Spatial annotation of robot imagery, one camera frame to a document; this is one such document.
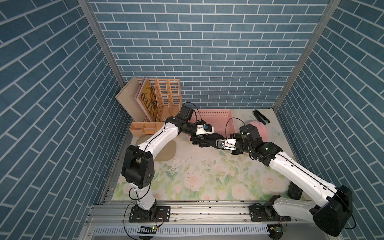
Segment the black baseball cap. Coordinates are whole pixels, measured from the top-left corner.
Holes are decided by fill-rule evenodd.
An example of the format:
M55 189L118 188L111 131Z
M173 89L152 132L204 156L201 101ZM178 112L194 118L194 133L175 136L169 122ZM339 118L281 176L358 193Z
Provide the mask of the black baseball cap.
M213 147L216 149L220 149L217 145L217 140L224 140L225 137L220 134L208 134L208 135L199 135L199 143L198 146L200 148Z

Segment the pink baseball cap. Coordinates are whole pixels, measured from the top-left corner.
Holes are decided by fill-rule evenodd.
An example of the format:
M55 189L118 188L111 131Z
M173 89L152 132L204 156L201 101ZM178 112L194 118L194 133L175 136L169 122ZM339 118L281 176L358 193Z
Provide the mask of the pink baseball cap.
M249 124L258 129L258 132L259 132L259 134L260 134L260 136L264 142L266 142L268 140L269 132L268 132L268 130L264 124L262 124L261 122L258 122L258 121L252 121Z

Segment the beige baseball cap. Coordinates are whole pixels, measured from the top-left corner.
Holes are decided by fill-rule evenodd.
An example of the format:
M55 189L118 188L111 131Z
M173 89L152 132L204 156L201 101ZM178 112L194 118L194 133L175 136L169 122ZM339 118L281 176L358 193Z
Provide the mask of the beige baseball cap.
M142 135L141 137L138 138L136 144L137 146L144 143L145 141L147 141L149 138L151 138L152 135ZM176 150L177 150L177 144L174 140L171 140L159 153L158 155L155 157L154 161L155 162L166 162L166 161L169 161L171 160L175 154L176 154Z

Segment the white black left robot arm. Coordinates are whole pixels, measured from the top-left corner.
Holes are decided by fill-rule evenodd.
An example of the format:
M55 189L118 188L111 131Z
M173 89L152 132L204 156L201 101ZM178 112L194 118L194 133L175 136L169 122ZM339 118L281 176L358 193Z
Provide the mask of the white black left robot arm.
M135 202L131 209L130 222L153 222L160 214L151 189L155 176L154 160L160 151L181 133L200 137L214 132L214 127L203 120L191 123L194 112L193 109L182 106L179 113L175 117L167 118L163 127L147 141L138 146L130 145L126 149L122 176L131 184L129 198Z

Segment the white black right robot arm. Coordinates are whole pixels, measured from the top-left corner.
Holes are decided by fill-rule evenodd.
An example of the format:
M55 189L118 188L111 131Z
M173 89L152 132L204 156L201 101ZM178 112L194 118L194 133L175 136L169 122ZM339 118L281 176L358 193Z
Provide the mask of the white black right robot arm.
M272 142L264 142L253 125L244 125L238 134L217 144L234 155L247 153L295 185L295 197L272 196L265 203L268 219L291 217L316 224L326 234L340 235L350 218L353 217L353 193L316 176L294 161L282 148Z

